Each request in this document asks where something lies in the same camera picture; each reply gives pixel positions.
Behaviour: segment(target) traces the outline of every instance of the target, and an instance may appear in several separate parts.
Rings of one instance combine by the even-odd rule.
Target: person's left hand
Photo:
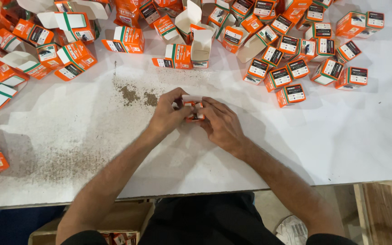
[[[160,96],[157,109],[148,126],[151,133],[162,138],[166,137],[194,111],[193,106],[182,106],[182,95],[188,95],[188,93],[182,88],[176,88]],[[174,109],[173,102],[177,103],[180,109]]]

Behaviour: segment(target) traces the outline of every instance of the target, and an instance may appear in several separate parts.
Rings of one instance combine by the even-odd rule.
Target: finger
[[[180,99],[182,97],[182,95],[188,95],[188,93],[186,93],[182,88],[176,88],[170,92],[167,92],[167,93],[161,95],[159,101],[161,103],[166,102],[166,103],[171,104],[176,99]]]

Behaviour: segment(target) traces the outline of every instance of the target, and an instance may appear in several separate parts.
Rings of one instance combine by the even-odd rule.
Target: person
[[[161,95],[147,128],[81,189],[58,226],[57,245],[106,245],[96,225],[150,151],[195,112],[193,107],[182,106],[182,95],[187,93],[181,88]],[[181,108],[174,109],[173,102]],[[308,245],[354,244],[343,237],[340,217],[330,204],[246,137],[234,111],[209,97],[203,97],[202,104],[197,112],[207,119],[196,123],[208,139],[249,164],[266,181],[282,204],[305,224]],[[139,245],[283,244],[264,227],[252,205],[252,194],[164,198],[155,207]]]

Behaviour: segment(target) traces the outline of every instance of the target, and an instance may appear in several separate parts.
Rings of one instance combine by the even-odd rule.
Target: floor
[[[356,208],[353,185],[317,186],[315,189],[330,203],[343,221],[346,236],[358,245],[362,245],[362,233],[359,226],[358,210]],[[255,206],[257,207],[264,225],[276,233],[279,223],[291,215],[272,191],[256,191]]]

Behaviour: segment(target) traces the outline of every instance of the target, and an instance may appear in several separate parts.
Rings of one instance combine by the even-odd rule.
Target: hand
[[[183,119],[192,113],[192,106],[182,106],[182,95],[188,95],[182,88],[176,88],[160,96],[154,115],[149,122],[148,131],[164,139]],[[172,107],[175,102],[180,107],[176,110]]]
[[[245,147],[250,140],[244,136],[237,114],[227,105],[210,97],[202,98],[203,108],[198,109],[208,120],[196,122],[208,134],[208,139],[220,148],[243,160]]]

